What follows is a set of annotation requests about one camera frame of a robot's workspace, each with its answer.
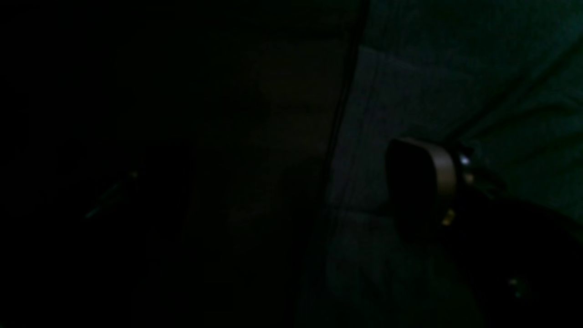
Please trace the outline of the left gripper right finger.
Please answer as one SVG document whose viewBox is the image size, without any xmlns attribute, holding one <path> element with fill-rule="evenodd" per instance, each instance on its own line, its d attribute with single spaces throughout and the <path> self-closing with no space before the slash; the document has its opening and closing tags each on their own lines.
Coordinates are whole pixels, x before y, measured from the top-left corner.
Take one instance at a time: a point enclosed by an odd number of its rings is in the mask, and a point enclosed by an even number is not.
<svg viewBox="0 0 583 328">
<path fill-rule="evenodd" d="M 582 226 L 510 193 L 472 148 L 392 139 L 385 172 L 398 232 L 437 241 L 490 328 L 582 326 Z"/>
</svg>

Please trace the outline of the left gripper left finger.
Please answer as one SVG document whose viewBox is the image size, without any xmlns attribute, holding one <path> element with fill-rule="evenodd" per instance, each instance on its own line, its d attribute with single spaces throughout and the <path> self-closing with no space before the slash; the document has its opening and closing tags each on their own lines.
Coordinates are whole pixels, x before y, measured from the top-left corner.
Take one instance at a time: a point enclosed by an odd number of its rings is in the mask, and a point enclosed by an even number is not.
<svg viewBox="0 0 583 328">
<path fill-rule="evenodd" d="M 111 169 L 68 188 L 75 232 L 71 253 L 88 272 L 140 271 L 183 227 L 192 191 L 189 169 Z"/>
</svg>

